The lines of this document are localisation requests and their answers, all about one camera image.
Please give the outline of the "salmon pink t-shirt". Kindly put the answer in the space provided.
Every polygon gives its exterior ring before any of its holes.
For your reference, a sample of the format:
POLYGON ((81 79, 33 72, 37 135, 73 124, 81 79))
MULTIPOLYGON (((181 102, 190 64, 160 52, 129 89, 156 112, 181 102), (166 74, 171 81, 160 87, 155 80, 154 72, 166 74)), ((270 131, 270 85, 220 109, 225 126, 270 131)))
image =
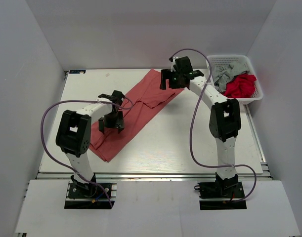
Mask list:
POLYGON ((98 123, 91 127, 89 149, 103 161, 111 161, 140 130, 184 89, 160 89, 161 73, 151 69, 127 94, 133 102, 130 110, 124 110, 123 131, 98 130, 98 123))

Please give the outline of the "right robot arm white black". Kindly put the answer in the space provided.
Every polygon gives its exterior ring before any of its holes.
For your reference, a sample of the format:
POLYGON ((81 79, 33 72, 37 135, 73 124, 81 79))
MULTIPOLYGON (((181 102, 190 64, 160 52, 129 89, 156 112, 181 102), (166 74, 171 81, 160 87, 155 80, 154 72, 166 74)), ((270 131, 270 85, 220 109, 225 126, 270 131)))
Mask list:
POLYGON ((227 197, 238 183, 235 168, 235 143, 241 129, 237 99, 228 99, 208 82, 200 70, 194 70, 189 57, 171 57, 170 69, 161 70, 160 89, 188 88, 210 109, 209 130, 216 140, 216 192, 227 197))

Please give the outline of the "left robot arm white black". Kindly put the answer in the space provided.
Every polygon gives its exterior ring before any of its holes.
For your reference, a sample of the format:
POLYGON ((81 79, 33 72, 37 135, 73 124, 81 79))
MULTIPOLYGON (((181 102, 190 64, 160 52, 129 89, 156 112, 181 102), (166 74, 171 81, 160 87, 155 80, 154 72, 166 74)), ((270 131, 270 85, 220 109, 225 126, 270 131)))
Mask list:
POLYGON ((120 133, 125 128, 122 103, 125 95, 113 91, 111 95, 100 94, 96 101, 77 111, 65 110, 56 135, 56 145, 69 159, 74 171, 71 179, 86 197, 96 194, 95 174, 92 171, 87 151, 90 146, 91 126, 97 122, 98 131, 120 133))

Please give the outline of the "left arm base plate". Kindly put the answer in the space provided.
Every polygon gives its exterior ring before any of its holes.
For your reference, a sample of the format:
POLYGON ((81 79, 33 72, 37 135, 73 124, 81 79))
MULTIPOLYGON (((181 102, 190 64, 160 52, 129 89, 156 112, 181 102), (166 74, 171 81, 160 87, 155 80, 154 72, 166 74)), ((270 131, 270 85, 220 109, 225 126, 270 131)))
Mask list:
POLYGON ((92 191, 81 190, 76 184, 70 182, 68 184, 65 209, 81 209, 81 210, 110 210, 112 206, 104 192, 106 192, 114 205, 116 200, 116 183, 100 183, 104 191, 95 186, 92 191))

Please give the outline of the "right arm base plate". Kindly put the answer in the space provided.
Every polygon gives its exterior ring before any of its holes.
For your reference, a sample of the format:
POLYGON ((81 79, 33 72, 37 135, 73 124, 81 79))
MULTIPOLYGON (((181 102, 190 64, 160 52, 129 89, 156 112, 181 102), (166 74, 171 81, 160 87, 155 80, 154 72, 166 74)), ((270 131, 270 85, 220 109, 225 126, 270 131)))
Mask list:
POLYGON ((194 186, 199 193, 200 210, 243 210, 247 209, 242 182, 225 191, 216 182, 200 182, 194 186))

